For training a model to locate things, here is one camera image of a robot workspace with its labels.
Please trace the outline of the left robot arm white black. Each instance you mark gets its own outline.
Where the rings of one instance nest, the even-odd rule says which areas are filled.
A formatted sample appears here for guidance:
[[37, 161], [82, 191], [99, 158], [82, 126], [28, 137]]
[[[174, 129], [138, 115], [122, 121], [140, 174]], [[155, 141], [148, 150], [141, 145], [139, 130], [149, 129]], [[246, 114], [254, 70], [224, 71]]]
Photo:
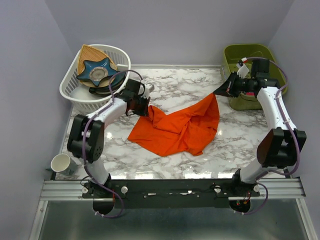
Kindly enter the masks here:
[[101, 155], [105, 144], [105, 129], [115, 120], [132, 112], [146, 117], [153, 84], [144, 84], [129, 79], [125, 88], [111, 97], [110, 101], [98, 110], [74, 117], [67, 142], [67, 150], [76, 158], [82, 158], [84, 168], [90, 181], [94, 183], [93, 191], [101, 198], [111, 191], [111, 175], [107, 172]]

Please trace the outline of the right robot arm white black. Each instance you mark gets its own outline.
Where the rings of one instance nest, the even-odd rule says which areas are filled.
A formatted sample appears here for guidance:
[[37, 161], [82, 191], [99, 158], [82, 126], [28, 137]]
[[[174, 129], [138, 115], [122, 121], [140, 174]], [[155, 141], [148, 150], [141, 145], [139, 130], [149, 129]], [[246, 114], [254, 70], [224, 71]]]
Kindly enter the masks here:
[[237, 62], [238, 70], [231, 72], [213, 92], [227, 98], [253, 93], [262, 107], [269, 130], [257, 147], [255, 159], [233, 175], [230, 191], [236, 196], [243, 195], [248, 187], [254, 187], [269, 173], [286, 177], [294, 174], [307, 139], [306, 132], [298, 130], [288, 114], [282, 97], [286, 85], [280, 85], [278, 79], [270, 76], [270, 64], [274, 61], [264, 57], [244, 57]]

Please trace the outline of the orange t shirt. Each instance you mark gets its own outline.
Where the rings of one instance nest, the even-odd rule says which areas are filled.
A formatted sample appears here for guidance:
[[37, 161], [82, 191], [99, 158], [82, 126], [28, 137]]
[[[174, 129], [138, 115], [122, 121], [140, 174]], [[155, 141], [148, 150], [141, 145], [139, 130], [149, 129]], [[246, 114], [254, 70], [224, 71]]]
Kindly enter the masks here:
[[219, 121], [217, 98], [211, 93], [170, 114], [150, 105], [148, 116], [139, 118], [127, 139], [160, 157], [181, 152], [199, 156], [214, 140]]

